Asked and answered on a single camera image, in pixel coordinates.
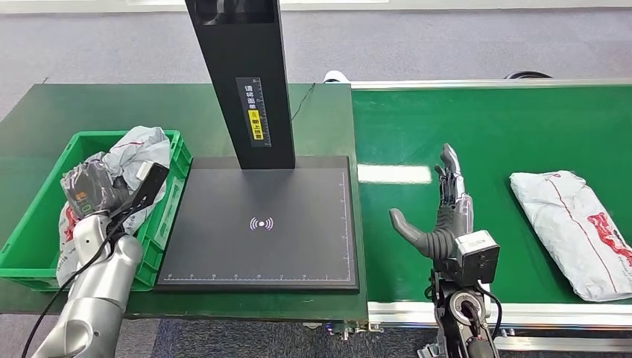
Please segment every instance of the wire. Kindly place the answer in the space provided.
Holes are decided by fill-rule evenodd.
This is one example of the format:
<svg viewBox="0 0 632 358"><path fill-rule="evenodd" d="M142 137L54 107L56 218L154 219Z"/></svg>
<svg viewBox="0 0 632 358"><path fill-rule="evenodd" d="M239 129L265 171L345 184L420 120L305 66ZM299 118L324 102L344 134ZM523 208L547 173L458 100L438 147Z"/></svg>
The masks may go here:
<svg viewBox="0 0 632 358"><path fill-rule="evenodd" d="M478 317L478 310L476 309L476 307L474 307L474 304L470 301L463 301L463 303L461 303L461 312L463 312L467 319L469 319L472 323L470 327L472 328L472 333L474 333L474 336L480 337L481 319Z"/></svg>
<svg viewBox="0 0 632 358"><path fill-rule="evenodd" d="M432 301L432 286L428 286L423 290L423 296L426 297L426 300Z"/></svg>
<svg viewBox="0 0 632 358"><path fill-rule="evenodd" d="M48 302L48 304L46 305L42 313L39 315L39 318L37 319L37 321L35 322L35 325L33 326L33 330L31 330L31 334L28 335L28 338L26 339L26 343L24 344L24 349L22 350L22 358L26 358L26 355L28 354L28 348L31 346L33 338L35 337L35 333L37 332L37 328L42 323L42 320L46 316L46 313L48 312L49 309L51 309L57 297L59 297L61 292L63 292L63 290L66 289L66 287L68 287L68 285L72 283L72 281L74 281L75 278L77 278L77 276L79 276L80 274L83 274L84 271L86 271L93 263L95 263L95 261L101 256L101 252L105 248L105 245L110 243L110 239L112 238L112 235L121 227L121 225L123 225L123 223L130 217L130 215L131 213L127 214L124 217L124 219L118 222L118 224L114 225L110 233L107 236L105 236L105 240L103 240L103 243L101 244L101 246L99 246L99 249L95 253L95 256L93 256L92 259L90 259L85 265L83 265L83 267L79 268L74 274L72 274L69 277L69 279L66 280L66 282L64 282L63 285L60 286L57 292L55 292L55 295L53 296L53 298L51 298L51 300Z"/></svg>
<svg viewBox="0 0 632 358"><path fill-rule="evenodd" d="M476 283L476 288L484 295L490 296L490 298L496 303L498 307L498 318L496 319L496 326L494 327L494 331L492 332L492 340L495 339L500 333L500 322L502 321L502 305L500 304L499 299L493 295L491 292L487 291L481 286L481 283Z"/></svg>
<svg viewBox="0 0 632 358"><path fill-rule="evenodd" d="M314 82L312 84L311 87L309 87L309 89L307 90L307 92L305 93L305 95L303 96L303 99L300 100L300 103L298 104L298 109L296 112L294 112L294 114L292 115L292 119L291 121L294 121L294 117L296 117L296 115L300 112L300 108L303 106L303 102L307 99L307 96L312 93L312 91L314 90L314 87L316 87L316 82Z"/></svg>
<svg viewBox="0 0 632 358"><path fill-rule="evenodd" d="M522 80L524 78L552 78L546 73L537 71L518 71L505 76L505 80Z"/></svg>

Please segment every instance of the floor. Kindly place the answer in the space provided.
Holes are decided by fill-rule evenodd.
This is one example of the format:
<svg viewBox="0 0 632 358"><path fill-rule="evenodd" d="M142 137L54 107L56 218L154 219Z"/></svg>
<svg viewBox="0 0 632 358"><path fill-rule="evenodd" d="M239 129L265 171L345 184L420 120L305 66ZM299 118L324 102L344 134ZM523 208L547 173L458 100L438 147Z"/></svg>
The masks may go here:
<svg viewBox="0 0 632 358"><path fill-rule="evenodd" d="M291 82L320 81L330 69L355 81L502 78L522 69L632 78L632 10L288 12L282 21ZM0 15L0 119L42 82L208 81L185 13ZM0 315L0 358L19 355L34 319ZM432 336L389 330L340 342L300 324L138 320L124 322L117 357L415 357Z"/></svg>

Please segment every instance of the red logo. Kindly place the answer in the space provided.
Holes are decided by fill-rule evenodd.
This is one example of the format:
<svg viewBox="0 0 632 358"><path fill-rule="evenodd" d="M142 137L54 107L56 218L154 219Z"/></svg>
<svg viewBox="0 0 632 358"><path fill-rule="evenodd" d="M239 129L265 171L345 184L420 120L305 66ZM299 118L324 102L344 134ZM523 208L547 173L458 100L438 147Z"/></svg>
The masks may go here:
<svg viewBox="0 0 632 358"><path fill-rule="evenodd" d="M599 213L587 217L588 221L595 225L595 229L599 234L601 242L608 245L615 254L621 255L628 259L628 265L632 266L632 251L625 247L625 243L619 237L617 232L613 233L612 226L608 223L605 213Z"/></svg>
<svg viewBox="0 0 632 358"><path fill-rule="evenodd" d="M77 224L77 220L75 220L75 217L72 215L72 210L70 209L70 205L66 208L66 219L68 219L68 226L66 226L66 229L63 231L63 233L66 235L66 241L71 241L72 240L72 231L75 229L75 225Z"/></svg>

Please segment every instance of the wireless charging icon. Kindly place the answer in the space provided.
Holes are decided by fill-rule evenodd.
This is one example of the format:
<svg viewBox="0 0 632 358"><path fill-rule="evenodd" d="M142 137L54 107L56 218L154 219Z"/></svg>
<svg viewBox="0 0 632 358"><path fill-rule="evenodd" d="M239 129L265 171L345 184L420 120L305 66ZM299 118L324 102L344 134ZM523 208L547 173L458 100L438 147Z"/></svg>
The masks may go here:
<svg viewBox="0 0 632 358"><path fill-rule="evenodd" d="M272 218L267 218L266 220L260 221L256 217L253 216L253 218L250 220L250 230L254 231L258 227L261 227L261 228L266 229L267 231L270 231L274 227L274 220Z"/></svg>

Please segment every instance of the black platform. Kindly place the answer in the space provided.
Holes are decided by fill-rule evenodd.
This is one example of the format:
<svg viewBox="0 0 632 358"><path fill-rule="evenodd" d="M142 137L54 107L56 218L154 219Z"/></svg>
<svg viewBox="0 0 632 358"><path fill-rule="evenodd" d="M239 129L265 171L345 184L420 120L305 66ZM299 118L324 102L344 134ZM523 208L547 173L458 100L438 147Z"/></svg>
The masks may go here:
<svg viewBox="0 0 632 358"><path fill-rule="evenodd" d="M347 157L195 158L156 290L358 291Z"/></svg>

